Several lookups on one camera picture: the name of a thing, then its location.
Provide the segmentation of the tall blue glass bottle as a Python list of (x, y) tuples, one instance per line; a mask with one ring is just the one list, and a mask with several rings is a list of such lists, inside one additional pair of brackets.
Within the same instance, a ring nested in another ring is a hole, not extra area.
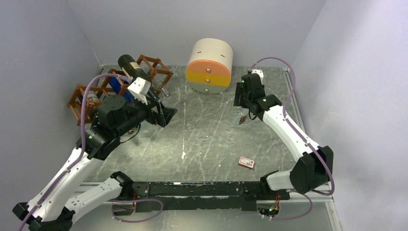
[[(119, 95), (119, 92), (121, 90), (121, 85), (119, 81), (116, 78), (112, 77), (110, 78), (108, 83), (111, 86), (111, 88), (115, 91), (115, 93)], [(122, 96), (124, 97), (126, 103), (133, 103), (133, 96), (128, 90), (125, 90)]]

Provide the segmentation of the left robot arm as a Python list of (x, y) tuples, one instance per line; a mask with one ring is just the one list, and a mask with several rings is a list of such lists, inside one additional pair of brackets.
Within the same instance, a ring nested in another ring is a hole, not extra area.
[(82, 128), (81, 138), (63, 167), (36, 197), (16, 204), (13, 213), (31, 231), (67, 231), (99, 205), (132, 198), (133, 180), (121, 171), (80, 195), (74, 191), (121, 144), (125, 133), (139, 128), (143, 121), (165, 127), (176, 113), (158, 98), (149, 98), (147, 104), (127, 105), (120, 95), (105, 97), (96, 108), (91, 127)]

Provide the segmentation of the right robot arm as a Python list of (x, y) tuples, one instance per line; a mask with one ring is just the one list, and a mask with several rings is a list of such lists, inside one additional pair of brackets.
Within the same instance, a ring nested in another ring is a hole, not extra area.
[(282, 102), (273, 94), (266, 95), (258, 74), (241, 77), (236, 84), (234, 106), (248, 109), (272, 128), (296, 161), (290, 170), (275, 171), (263, 177), (265, 183), (259, 187), (263, 198), (272, 199), (278, 190), (295, 190), (300, 194), (317, 192), (319, 186), (334, 183), (332, 149), (308, 137), (286, 113)]

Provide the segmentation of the clear bottle silver cap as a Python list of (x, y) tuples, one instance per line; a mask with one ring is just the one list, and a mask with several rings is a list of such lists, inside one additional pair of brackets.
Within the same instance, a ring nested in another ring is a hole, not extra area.
[(228, 122), (232, 127), (241, 127), (249, 114), (249, 110), (241, 107), (233, 107)]

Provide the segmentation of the dark brown wine bottle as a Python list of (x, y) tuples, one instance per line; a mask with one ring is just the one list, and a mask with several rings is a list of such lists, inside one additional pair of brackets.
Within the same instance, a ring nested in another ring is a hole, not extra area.
[(85, 110), (85, 122), (91, 123), (96, 117), (96, 108), (101, 104), (101, 100), (97, 97), (95, 91), (89, 91), (87, 94), (87, 103)]

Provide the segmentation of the brown wooden wine rack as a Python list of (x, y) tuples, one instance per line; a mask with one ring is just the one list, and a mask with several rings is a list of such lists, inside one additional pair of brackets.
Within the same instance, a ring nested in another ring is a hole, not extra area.
[[(158, 75), (163, 74), (167, 75), (168, 79), (173, 75), (173, 72), (170, 71), (167, 66), (165, 66), (160, 59), (148, 57), (145, 55), (140, 55), (137, 59), (136, 63), (145, 71), (145, 73), (151, 77), (151, 75)], [(91, 87), (89, 91), (95, 91), (97, 93), (97, 97), (103, 101), (106, 96), (116, 94), (115, 91), (111, 88), (108, 81), (112, 77), (103, 77), (101, 80), (96, 82), (95, 87)], [(129, 83), (118, 80), (121, 85), (121, 90), (119, 95), (122, 94), (127, 90)], [(68, 100), (67, 107), (73, 112), (75, 119), (77, 120), (77, 125), (80, 125), (80, 114), (81, 114), (81, 105), (83, 99), (83, 93), (85, 92), (86, 85), (78, 84), (71, 95), (70, 99)]]

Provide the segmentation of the olive green wine bottle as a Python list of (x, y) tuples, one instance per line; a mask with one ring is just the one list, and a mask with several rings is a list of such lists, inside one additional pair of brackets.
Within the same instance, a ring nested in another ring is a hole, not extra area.
[(138, 77), (152, 82), (151, 78), (145, 73), (145, 71), (136, 63), (134, 58), (129, 54), (123, 54), (118, 58), (118, 65), (122, 71), (130, 78), (136, 79)]

